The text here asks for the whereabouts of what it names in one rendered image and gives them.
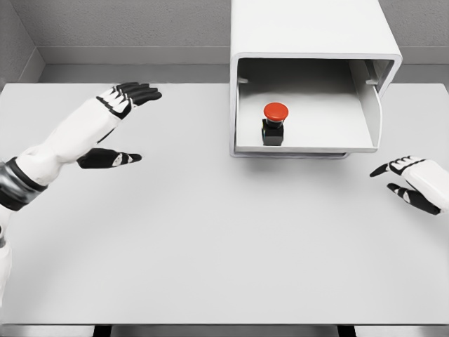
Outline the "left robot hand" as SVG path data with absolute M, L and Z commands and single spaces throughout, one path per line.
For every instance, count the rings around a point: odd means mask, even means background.
M 135 108 L 162 97 L 149 84 L 127 83 L 87 100 L 61 123 L 64 139 L 58 154 L 83 169 L 110 169 L 142 160 L 139 154 L 117 152 L 96 145 Z

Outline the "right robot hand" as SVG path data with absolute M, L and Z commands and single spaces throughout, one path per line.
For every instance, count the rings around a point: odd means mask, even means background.
M 374 178 L 386 172 L 402 177 L 411 188 L 389 183 L 387 188 L 407 204 L 437 216 L 449 212 L 449 171 L 431 159 L 399 157 L 378 166 L 370 173 Z

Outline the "white tabletop storage cabinet shell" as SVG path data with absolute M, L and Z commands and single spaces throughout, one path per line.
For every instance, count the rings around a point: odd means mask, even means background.
M 239 84 L 308 91 L 352 81 L 381 100 L 402 61 L 379 0 L 232 0 L 231 155 Z

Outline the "white cabinet drawer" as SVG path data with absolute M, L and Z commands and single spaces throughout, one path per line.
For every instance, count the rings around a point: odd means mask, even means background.
M 272 158 L 272 159 L 344 159 L 349 153 L 266 153 L 266 152 L 236 152 L 238 158 Z
M 262 140 L 263 109 L 269 103 L 288 108 L 280 146 L 266 146 Z M 376 89 L 352 81 L 319 84 L 308 91 L 239 84 L 233 118 L 231 149 L 236 156 L 374 153 L 382 137 L 382 106 Z

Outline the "red button load switch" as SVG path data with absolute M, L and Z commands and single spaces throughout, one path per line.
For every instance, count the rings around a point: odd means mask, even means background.
M 262 142 L 264 146 L 281 146 L 283 142 L 283 123 L 288 117 L 289 110 L 283 103 L 268 103 L 264 109 L 262 120 Z

